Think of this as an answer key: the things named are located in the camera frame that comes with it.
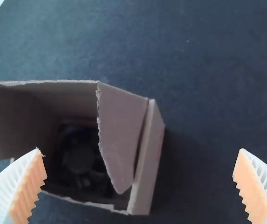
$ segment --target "corrugated cardboard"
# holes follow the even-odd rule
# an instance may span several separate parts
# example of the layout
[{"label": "corrugated cardboard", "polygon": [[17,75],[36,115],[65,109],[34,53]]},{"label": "corrugated cardboard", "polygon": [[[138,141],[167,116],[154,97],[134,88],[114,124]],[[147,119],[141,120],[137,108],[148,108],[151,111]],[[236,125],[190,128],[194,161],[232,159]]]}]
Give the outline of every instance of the corrugated cardboard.
[{"label": "corrugated cardboard", "polygon": [[0,82],[0,159],[17,158],[38,146],[47,166],[60,121],[83,118],[97,120],[101,155],[128,207],[119,210],[118,203],[105,200],[84,204],[148,214],[164,133],[155,100],[98,81]]}]

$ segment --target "table surface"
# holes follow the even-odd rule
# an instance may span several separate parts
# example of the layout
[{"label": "table surface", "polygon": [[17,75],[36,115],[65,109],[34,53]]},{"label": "table surface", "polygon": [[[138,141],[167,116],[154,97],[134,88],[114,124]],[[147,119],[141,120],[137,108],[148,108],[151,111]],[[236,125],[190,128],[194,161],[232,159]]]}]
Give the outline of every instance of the table surface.
[{"label": "table surface", "polygon": [[241,147],[267,163],[267,0],[5,0],[0,80],[30,79],[155,98],[167,126],[149,217],[42,194],[30,223],[249,223],[232,171]]}]

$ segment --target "cardboard flap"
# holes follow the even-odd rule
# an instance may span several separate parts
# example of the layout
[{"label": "cardboard flap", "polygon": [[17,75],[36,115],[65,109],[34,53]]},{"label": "cardboard flap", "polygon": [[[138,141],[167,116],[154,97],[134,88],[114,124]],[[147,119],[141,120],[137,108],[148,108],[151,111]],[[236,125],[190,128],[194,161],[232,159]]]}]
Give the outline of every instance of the cardboard flap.
[{"label": "cardboard flap", "polygon": [[121,194],[133,183],[134,162],[148,99],[99,83],[99,148],[111,182]]},{"label": "cardboard flap", "polygon": [[49,148],[55,115],[32,94],[0,88],[0,159]]},{"label": "cardboard flap", "polygon": [[148,215],[150,212],[163,138],[164,122],[155,100],[150,99],[127,208],[129,214]]}]

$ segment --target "open cardboard box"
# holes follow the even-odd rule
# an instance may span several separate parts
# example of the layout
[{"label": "open cardboard box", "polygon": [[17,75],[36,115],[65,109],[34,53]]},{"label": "open cardboard box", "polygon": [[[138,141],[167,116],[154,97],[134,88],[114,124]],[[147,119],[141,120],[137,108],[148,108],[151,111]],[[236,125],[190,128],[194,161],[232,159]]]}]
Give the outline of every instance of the open cardboard box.
[{"label": "open cardboard box", "polygon": [[0,160],[39,147],[48,171],[66,120],[96,124],[115,194],[109,199],[83,196],[48,180],[44,192],[123,214],[149,214],[164,134],[155,100],[98,81],[0,82]]}]

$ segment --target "dark carpet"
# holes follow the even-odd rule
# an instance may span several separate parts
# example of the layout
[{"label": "dark carpet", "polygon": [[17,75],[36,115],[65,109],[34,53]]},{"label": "dark carpet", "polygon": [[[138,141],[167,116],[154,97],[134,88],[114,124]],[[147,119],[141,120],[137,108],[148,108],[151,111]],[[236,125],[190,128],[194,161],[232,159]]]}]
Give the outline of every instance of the dark carpet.
[{"label": "dark carpet", "polygon": [[267,0],[5,0],[0,80],[30,79],[155,98],[167,126],[149,217],[42,194],[31,224],[249,223],[232,171],[241,147],[267,163]]}]

